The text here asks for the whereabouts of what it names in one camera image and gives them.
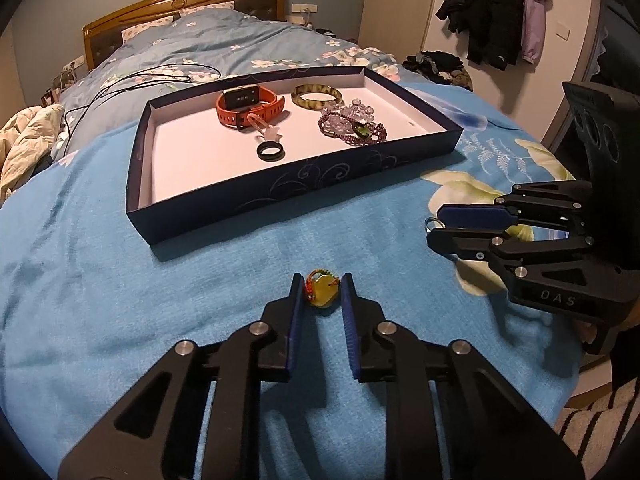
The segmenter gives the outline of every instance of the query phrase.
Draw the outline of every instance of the blue gripper pad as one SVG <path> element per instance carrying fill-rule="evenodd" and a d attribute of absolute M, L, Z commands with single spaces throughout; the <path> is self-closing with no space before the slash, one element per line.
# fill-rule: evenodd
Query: blue gripper pad
<path fill-rule="evenodd" d="M 447 228 L 505 231 L 518 224 L 518 217 L 500 205 L 444 205 L 438 220 Z"/>
<path fill-rule="evenodd" d="M 353 373 L 353 378 L 360 377 L 360 337 L 356 327 L 355 313 L 351 304 L 348 280 L 342 279 L 340 283 L 340 306 L 342 307 L 342 322 L 344 323 L 344 336 L 347 342 L 347 354 L 349 356 L 349 366 Z"/>
<path fill-rule="evenodd" d="M 293 310 L 293 316 L 291 319 L 291 326 L 287 338 L 289 344 L 287 347 L 289 351 L 287 353 L 287 372 L 291 375 L 293 370 L 296 369 L 296 362 L 298 361 L 298 350 L 300 348 L 300 333 L 302 327 L 302 309 L 304 308 L 304 280 L 302 277 L 294 282 L 296 290 L 292 290 L 290 295 L 295 295 L 295 307 Z"/>

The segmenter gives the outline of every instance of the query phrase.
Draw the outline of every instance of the black ring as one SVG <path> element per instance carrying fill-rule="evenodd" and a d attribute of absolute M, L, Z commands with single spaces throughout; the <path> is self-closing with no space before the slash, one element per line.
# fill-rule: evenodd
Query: black ring
<path fill-rule="evenodd" d="M 278 151 L 276 153 L 264 153 L 264 151 L 269 148 L 277 148 Z M 255 151 L 258 153 L 260 159 L 265 162 L 277 162 L 284 158 L 284 148 L 282 147 L 282 144 L 275 140 L 266 140 L 265 142 L 261 142 L 258 144 L 258 148 Z"/>

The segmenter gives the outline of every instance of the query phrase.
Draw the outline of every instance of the door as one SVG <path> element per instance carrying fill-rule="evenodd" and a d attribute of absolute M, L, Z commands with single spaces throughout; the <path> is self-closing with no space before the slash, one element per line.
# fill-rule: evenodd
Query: door
<path fill-rule="evenodd" d="M 374 46 L 402 63 L 422 49 L 434 0 L 365 0 L 358 44 Z"/>

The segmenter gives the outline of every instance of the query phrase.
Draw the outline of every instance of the purple jacket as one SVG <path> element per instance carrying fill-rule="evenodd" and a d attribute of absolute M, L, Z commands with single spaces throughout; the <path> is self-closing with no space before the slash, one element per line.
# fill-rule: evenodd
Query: purple jacket
<path fill-rule="evenodd" d="M 522 57 L 530 63 L 537 63 L 540 60 L 545 44 L 546 1 L 524 0 Z"/>

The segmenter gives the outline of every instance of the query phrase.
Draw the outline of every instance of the jade pendant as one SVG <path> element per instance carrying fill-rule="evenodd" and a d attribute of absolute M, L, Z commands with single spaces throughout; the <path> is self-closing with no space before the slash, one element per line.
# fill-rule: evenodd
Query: jade pendant
<path fill-rule="evenodd" d="M 352 129 L 353 133 L 361 139 L 369 139 L 371 137 L 371 130 L 365 123 L 355 123 Z"/>
<path fill-rule="evenodd" d="M 336 279 L 327 274 L 323 274 L 314 279 L 311 287 L 314 292 L 314 298 L 311 300 L 311 304 L 320 308 L 330 306 L 340 291 Z"/>

